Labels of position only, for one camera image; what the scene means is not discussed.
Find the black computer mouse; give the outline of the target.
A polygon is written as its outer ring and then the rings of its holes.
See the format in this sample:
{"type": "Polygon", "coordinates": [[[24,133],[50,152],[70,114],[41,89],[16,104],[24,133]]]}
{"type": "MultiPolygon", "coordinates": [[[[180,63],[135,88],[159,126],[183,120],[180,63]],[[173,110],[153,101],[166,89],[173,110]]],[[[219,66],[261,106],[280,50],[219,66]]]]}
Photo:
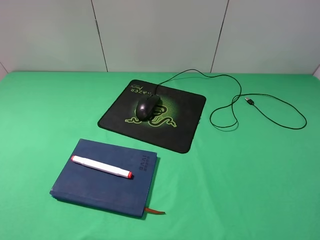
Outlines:
{"type": "Polygon", "coordinates": [[[161,98],[156,94],[142,96],[135,109],[138,120],[142,122],[148,121],[154,114],[154,110],[160,100],[161,98]]]}

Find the white marker with orange caps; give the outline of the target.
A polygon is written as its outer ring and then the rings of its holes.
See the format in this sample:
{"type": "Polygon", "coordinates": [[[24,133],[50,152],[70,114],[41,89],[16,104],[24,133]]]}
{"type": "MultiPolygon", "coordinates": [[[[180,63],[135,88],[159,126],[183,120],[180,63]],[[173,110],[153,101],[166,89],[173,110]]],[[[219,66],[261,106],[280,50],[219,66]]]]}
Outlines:
{"type": "Polygon", "coordinates": [[[129,170],[125,170],[116,166],[112,166],[106,163],[102,163],[99,161],[95,161],[89,158],[85,158],[85,157],[80,157],[77,155],[72,155],[71,156],[71,161],[76,163],[76,164],[80,164],[82,166],[94,169],[94,170],[98,170],[101,172],[105,172],[108,174],[112,174],[118,177],[123,177],[123,178],[127,178],[127,179],[131,179],[133,176],[133,173],[129,170]]]}

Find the black green logo mouse pad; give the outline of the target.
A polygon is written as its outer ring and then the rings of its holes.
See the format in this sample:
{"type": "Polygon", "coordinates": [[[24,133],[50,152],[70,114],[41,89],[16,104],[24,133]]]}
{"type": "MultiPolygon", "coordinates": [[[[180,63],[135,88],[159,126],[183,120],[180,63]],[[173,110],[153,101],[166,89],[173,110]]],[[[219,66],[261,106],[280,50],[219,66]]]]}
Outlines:
{"type": "Polygon", "coordinates": [[[187,153],[200,122],[206,97],[154,83],[133,79],[102,115],[97,125],[177,153],[187,153]],[[139,99],[157,91],[160,102],[154,118],[140,121],[136,116],[139,99]]]}

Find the blue hardcover notebook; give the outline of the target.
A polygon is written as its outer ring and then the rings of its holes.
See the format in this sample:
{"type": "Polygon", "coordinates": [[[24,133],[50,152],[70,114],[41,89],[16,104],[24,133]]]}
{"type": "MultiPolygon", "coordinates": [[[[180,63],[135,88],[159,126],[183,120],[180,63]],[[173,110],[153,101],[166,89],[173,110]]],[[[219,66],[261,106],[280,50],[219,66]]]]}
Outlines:
{"type": "Polygon", "coordinates": [[[141,218],[156,165],[155,152],[80,139],[50,194],[59,201],[141,218]],[[132,177],[83,166],[75,157],[118,167],[132,177]]]}

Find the orange ribbon bookmark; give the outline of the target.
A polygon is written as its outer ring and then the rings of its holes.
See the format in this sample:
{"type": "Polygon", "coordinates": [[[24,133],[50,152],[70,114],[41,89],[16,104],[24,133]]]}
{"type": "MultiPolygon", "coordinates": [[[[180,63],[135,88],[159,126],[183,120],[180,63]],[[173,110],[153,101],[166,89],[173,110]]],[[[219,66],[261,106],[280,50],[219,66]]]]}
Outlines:
{"type": "Polygon", "coordinates": [[[158,211],[158,210],[151,209],[151,208],[148,208],[148,207],[145,207],[144,211],[149,213],[149,214],[154,214],[154,215],[165,215],[166,214],[164,211],[158,211]]]}

